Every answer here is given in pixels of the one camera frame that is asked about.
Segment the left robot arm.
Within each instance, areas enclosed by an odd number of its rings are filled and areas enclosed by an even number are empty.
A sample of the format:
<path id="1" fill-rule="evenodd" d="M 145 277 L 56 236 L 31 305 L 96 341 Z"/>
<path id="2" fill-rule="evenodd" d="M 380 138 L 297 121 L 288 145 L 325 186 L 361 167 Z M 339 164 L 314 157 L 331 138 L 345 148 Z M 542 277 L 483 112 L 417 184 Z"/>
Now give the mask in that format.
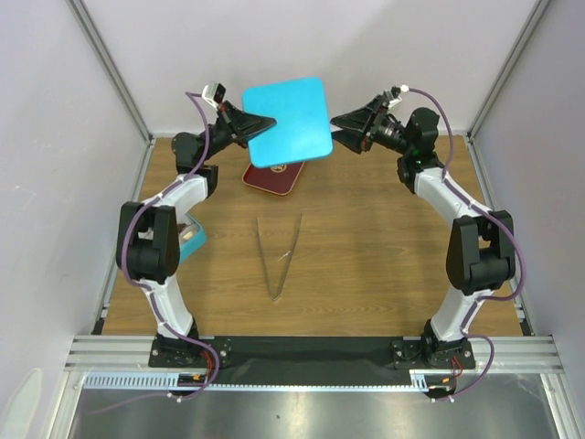
<path id="1" fill-rule="evenodd" d="M 176 272 L 181 262 L 181 234 L 193 224 L 189 211 L 206 201 L 218 186 L 218 167 L 206 161 L 226 147 L 243 148 L 277 122 L 244 112 L 230 102 L 216 109 L 214 123 L 200 134 L 181 132 L 171 142 L 177 176 L 156 195 L 127 201 L 120 211 L 116 263 L 128 284 L 148 299 L 158 339 L 169 343 L 169 355 L 181 366 L 199 360 L 204 344 L 198 340 L 195 318 L 187 310 Z"/>

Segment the metal tongs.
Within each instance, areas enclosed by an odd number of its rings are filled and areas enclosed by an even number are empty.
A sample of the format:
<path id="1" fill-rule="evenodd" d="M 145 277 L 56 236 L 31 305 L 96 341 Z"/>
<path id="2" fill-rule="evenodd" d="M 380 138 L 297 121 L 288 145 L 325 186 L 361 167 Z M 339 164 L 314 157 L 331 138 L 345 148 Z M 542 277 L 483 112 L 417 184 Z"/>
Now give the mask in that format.
<path id="1" fill-rule="evenodd" d="M 268 297 L 277 302 L 300 236 L 303 215 L 257 217 L 254 229 Z"/>

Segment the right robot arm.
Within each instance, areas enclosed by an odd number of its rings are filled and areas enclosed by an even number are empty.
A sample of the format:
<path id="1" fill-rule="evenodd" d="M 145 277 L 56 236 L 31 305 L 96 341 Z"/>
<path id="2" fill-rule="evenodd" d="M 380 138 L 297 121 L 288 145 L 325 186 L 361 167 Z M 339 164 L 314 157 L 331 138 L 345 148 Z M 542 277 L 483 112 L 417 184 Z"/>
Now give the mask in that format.
<path id="1" fill-rule="evenodd" d="M 481 303 L 516 273 L 513 220 L 507 211 L 477 202 L 450 176 L 435 152 L 441 111 L 420 107 L 401 123 L 391 111 L 399 100 L 399 90 L 393 89 L 333 117 L 332 136 L 356 154 L 374 144 L 398 153 L 399 181 L 451 228 L 445 260 L 450 287 L 439 311 L 426 323 L 420 345 L 422 360 L 440 368 L 462 351 Z"/>

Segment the blue tin lid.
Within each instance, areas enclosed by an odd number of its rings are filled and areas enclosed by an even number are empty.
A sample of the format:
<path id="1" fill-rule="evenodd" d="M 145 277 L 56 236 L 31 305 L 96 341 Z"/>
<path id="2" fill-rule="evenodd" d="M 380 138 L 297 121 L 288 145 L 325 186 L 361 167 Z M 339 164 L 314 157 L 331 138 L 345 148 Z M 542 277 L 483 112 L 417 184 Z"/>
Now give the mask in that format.
<path id="1" fill-rule="evenodd" d="M 245 112 L 271 117 L 276 124 L 249 141 L 257 168 L 325 158 L 333 152 L 324 84 L 317 77 L 251 87 L 242 93 Z"/>

